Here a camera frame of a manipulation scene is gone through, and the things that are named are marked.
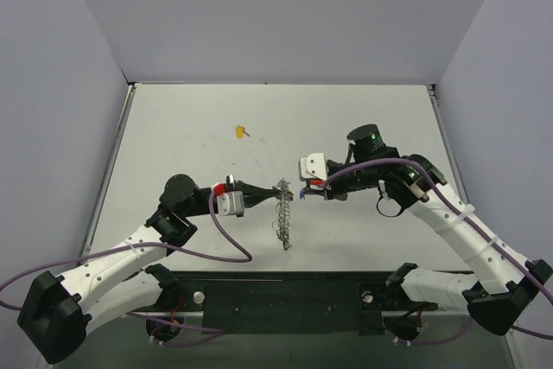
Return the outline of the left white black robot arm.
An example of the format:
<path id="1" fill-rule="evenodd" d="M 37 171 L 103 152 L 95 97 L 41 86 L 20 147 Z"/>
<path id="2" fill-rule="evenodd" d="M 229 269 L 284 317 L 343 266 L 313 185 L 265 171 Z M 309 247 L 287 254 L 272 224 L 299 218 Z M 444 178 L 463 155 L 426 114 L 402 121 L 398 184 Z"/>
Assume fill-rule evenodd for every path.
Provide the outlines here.
<path id="1" fill-rule="evenodd" d="M 279 195 L 276 187 L 260 188 L 232 177 L 201 188 L 188 175 L 174 175 L 155 212 L 122 242 L 74 260 L 74 268 L 58 275 L 47 265 L 39 268 L 17 324 L 42 358 L 54 365 L 109 321 L 150 305 L 170 309 L 178 284 L 160 262 L 182 252 L 197 232 L 190 218 L 241 217 L 246 209 Z"/>

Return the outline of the metal disc keyring holder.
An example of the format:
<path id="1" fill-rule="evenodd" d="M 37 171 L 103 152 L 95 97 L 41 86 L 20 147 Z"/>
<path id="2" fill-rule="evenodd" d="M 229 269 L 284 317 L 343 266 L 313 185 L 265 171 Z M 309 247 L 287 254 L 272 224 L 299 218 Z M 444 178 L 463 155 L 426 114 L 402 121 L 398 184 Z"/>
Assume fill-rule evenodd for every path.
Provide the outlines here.
<path id="1" fill-rule="evenodd" d="M 290 204 L 294 199 L 294 195 L 289 188 L 289 184 L 290 182 L 285 178 L 282 178 L 276 184 L 276 190 L 278 191 L 278 195 L 276 196 L 277 203 L 275 206 L 276 219 L 272 223 L 276 237 L 282 243 L 285 251 L 288 251 L 292 247 L 289 228 Z"/>

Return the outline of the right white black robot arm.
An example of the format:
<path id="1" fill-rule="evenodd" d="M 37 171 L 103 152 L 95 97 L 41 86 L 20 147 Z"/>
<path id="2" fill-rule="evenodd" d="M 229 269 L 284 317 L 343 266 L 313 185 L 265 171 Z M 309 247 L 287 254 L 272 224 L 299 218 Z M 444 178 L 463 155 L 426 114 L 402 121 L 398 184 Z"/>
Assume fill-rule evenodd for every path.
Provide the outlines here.
<path id="1" fill-rule="evenodd" d="M 378 127 L 366 124 L 347 136 L 345 162 L 325 162 L 326 199 L 346 200 L 350 193 L 376 188 L 402 212 L 429 226 L 469 268 L 467 274 L 426 270 L 404 264 L 387 280 L 388 302 L 411 302 L 465 309 L 486 331 L 504 335 L 552 276 L 544 260 L 530 260 L 505 243 L 476 215 L 428 159 L 401 156 L 387 146 Z"/>

